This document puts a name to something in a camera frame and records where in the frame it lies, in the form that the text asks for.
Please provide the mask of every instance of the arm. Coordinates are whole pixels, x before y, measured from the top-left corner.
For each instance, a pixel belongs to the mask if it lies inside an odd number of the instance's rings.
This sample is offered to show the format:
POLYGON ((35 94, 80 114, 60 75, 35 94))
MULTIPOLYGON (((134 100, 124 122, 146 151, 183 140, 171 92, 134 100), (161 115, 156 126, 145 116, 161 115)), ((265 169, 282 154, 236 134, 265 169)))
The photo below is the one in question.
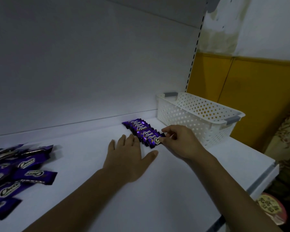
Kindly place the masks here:
POLYGON ((116 148, 112 140, 103 168, 24 232, 84 231, 121 187, 143 175, 157 154, 152 151, 142 159, 139 140, 133 135, 127 139, 123 135, 116 148))
POLYGON ((218 160, 203 148, 192 130, 171 125, 162 131, 167 134, 160 141, 190 165, 232 231, 281 231, 218 160))

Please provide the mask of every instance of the person's left hand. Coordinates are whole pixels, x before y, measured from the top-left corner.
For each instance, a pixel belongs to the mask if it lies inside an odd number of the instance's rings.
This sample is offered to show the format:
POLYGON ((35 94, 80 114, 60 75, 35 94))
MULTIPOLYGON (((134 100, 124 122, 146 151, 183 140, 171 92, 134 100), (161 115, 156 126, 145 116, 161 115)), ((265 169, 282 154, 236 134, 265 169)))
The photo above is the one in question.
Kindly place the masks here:
POLYGON ((127 182, 134 182, 143 175, 157 155, 157 150, 151 151, 142 159, 139 139, 132 134, 126 139, 123 135, 116 148, 114 140, 109 143, 103 168, 123 174, 127 182))

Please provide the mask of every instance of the person's right hand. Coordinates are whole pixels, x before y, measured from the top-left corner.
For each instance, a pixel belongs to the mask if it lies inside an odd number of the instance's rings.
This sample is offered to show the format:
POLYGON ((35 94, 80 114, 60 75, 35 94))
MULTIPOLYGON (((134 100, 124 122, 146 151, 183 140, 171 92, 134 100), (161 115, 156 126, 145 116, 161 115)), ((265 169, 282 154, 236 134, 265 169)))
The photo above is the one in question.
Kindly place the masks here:
POLYGON ((208 153, 192 130, 186 126, 170 125, 161 131, 167 134, 165 138, 160 138, 160 142, 183 158, 197 160, 208 153))

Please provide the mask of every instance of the hand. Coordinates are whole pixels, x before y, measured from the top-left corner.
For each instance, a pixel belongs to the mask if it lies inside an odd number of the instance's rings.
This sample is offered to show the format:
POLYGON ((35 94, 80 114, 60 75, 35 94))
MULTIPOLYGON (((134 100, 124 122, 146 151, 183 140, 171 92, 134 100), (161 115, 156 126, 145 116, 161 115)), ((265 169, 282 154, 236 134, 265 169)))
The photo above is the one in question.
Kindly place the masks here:
POLYGON ((160 142, 183 158, 197 160, 204 153, 208 153, 192 130, 186 126, 170 125, 161 131, 167 134, 165 138, 160 138, 160 142))
POLYGON ((142 159, 139 139, 132 134, 126 139, 123 135, 116 148, 114 140, 109 143, 103 168, 120 173, 127 182, 134 182, 143 175, 157 155, 157 150, 151 151, 142 159))

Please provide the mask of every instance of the forearm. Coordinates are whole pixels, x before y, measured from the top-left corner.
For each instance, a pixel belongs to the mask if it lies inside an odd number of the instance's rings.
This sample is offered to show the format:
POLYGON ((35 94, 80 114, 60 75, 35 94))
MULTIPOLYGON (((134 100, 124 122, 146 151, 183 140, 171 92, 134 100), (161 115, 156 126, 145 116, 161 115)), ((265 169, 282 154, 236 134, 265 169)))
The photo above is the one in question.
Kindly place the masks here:
POLYGON ((191 161, 190 166, 232 231, 281 231, 214 156, 208 152, 203 156, 202 161, 191 161))
POLYGON ((126 183, 119 172, 98 170, 77 190, 31 224, 25 232, 83 231, 126 183))

